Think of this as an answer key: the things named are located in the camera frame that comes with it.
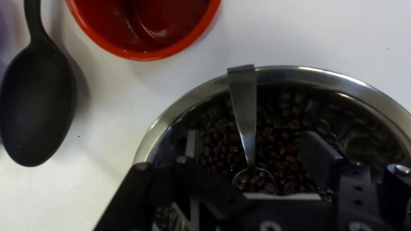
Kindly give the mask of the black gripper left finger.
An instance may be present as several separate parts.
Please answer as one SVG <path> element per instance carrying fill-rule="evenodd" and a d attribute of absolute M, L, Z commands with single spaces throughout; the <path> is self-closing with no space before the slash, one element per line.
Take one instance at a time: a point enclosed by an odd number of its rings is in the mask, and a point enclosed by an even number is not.
<path fill-rule="evenodd" d="M 157 168 L 132 167 L 93 231 L 150 231 L 159 208 L 178 204 L 189 212 L 200 201 L 218 221 L 231 221 L 247 208 L 247 198 L 216 173 L 197 163 Z"/>

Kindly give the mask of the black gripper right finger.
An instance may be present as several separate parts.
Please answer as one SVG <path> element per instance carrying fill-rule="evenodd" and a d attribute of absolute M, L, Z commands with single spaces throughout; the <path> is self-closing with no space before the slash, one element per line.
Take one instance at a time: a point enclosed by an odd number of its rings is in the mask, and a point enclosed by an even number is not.
<path fill-rule="evenodd" d="M 320 135 L 302 135 L 301 162 L 322 189 L 337 194 L 341 231 L 411 231 L 411 169 L 391 163 L 380 181 L 362 162 L 345 158 Z"/>

